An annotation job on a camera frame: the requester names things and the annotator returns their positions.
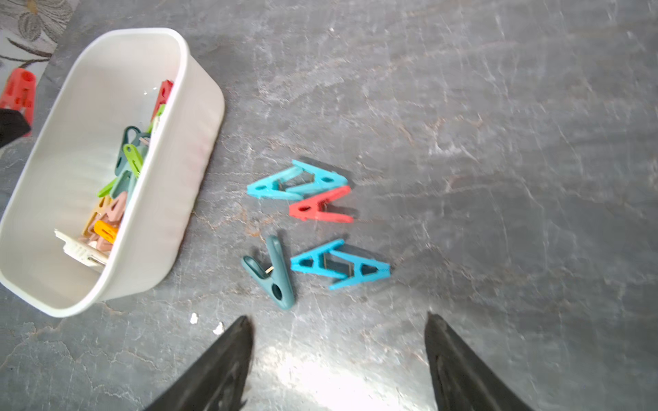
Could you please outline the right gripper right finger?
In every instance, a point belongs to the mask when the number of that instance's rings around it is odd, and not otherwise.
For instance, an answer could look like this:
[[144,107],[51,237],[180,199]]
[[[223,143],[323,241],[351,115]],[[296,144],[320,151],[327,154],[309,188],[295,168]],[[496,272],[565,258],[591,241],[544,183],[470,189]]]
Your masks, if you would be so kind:
[[532,410],[440,315],[428,314],[424,341],[439,410]]

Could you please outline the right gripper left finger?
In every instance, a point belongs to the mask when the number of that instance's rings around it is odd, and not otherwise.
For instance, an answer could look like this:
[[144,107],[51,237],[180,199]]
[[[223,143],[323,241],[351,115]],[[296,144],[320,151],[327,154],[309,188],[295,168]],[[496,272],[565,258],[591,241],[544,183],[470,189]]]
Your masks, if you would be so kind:
[[253,345],[253,325],[241,316],[147,409],[241,409]]

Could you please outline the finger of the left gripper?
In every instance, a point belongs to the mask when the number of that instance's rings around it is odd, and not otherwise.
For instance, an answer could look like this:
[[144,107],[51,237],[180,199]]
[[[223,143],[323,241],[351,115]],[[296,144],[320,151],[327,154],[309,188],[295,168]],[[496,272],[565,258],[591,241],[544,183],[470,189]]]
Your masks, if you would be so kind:
[[3,148],[13,141],[27,135],[31,131],[31,126],[26,118],[20,113],[11,109],[0,110],[0,147]]

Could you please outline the white plastic storage box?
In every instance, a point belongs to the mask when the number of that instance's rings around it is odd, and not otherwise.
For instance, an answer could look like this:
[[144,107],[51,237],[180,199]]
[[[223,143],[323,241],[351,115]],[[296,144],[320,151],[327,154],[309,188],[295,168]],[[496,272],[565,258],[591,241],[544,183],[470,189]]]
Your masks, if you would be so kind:
[[[154,131],[118,239],[102,272],[66,255],[99,190],[114,176],[123,130],[150,120],[164,80],[173,89]],[[174,265],[224,117],[224,95],[169,28],[111,31],[75,61],[1,222],[1,282],[52,317],[152,289]]]

